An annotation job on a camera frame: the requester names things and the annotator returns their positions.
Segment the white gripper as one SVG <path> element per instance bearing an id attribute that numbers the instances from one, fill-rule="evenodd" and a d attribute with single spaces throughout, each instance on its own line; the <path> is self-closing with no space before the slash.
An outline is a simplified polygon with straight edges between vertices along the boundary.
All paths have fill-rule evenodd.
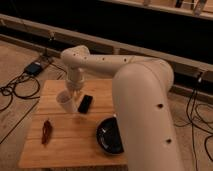
<path id="1" fill-rule="evenodd" d="M 80 68 L 69 68 L 65 79 L 65 85 L 71 98 L 84 86 L 83 71 Z"/>

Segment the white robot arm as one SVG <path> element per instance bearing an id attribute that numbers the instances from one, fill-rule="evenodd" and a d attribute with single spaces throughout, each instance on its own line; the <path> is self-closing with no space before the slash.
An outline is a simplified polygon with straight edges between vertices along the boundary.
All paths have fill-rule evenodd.
<path id="1" fill-rule="evenodd" d="M 137 55 L 97 55 L 84 46 L 60 58 L 67 84 L 83 87 L 83 68 L 112 76 L 112 99 L 129 171 L 184 171 L 167 93 L 174 72 L 166 61 Z"/>

